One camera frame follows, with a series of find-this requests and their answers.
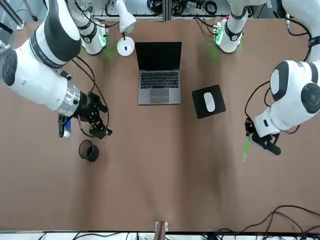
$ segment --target table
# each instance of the table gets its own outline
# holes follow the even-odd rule
[[[27,23],[17,42],[32,28]],[[251,145],[242,160],[248,97],[280,61],[304,58],[305,37],[290,36],[278,19],[249,20],[234,54],[216,49],[194,20],[138,21],[131,36],[136,42],[182,42],[182,104],[137,105],[136,55],[118,55],[119,30],[111,29],[103,53],[80,53],[96,74],[114,132],[94,141],[100,149],[95,163],[78,156],[86,138],[77,121],[71,124],[72,138],[60,139],[55,112],[0,85],[1,230],[153,231],[154,221],[167,221],[169,231],[236,231],[281,204],[320,212],[319,117],[295,135],[280,136],[281,156]],[[64,69],[83,91],[90,89],[72,62]],[[226,112],[197,119],[191,92],[215,84]],[[251,116],[265,109],[265,90],[250,102]],[[307,213],[283,212],[302,226],[319,224]],[[275,218],[271,231],[293,231]]]

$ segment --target mouse pad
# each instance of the mouse pad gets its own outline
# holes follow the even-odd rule
[[[209,112],[205,102],[205,93],[211,93],[213,96],[215,109]],[[192,92],[193,103],[198,119],[202,119],[211,115],[223,113],[226,111],[224,98],[222,97],[219,85],[208,86]]]

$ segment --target white lamp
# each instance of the white lamp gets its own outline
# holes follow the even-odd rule
[[[115,2],[115,8],[120,17],[120,33],[123,35],[123,38],[118,41],[116,49],[121,56],[127,57],[134,52],[135,42],[131,37],[125,36],[125,33],[131,33],[133,31],[137,20],[130,12],[128,12],[123,0],[117,0]]]

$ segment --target computer mouse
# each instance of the computer mouse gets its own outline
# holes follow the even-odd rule
[[[208,112],[212,113],[216,109],[215,100],[211,92],[206,92],[204,95],[205,106]]]

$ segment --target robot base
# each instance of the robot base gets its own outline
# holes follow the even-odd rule
[[[220,39],[219,41],[214,40],[215,44],[225,53],[230,54],[233,53],[237,47],[239,46],[241,42],[241,38],[243,34],[236,40],[231,41],[229,36],[226,34],[225,25],[226,25],[227,19],[223,19],[221,21],[221,33],[220,33]]]
[[[97,34],[93,37],[90,43],[81,39],[82,46],[88,54],[97,55],[104,47],[107,46],[108,31],[108,28],[97,26]]]

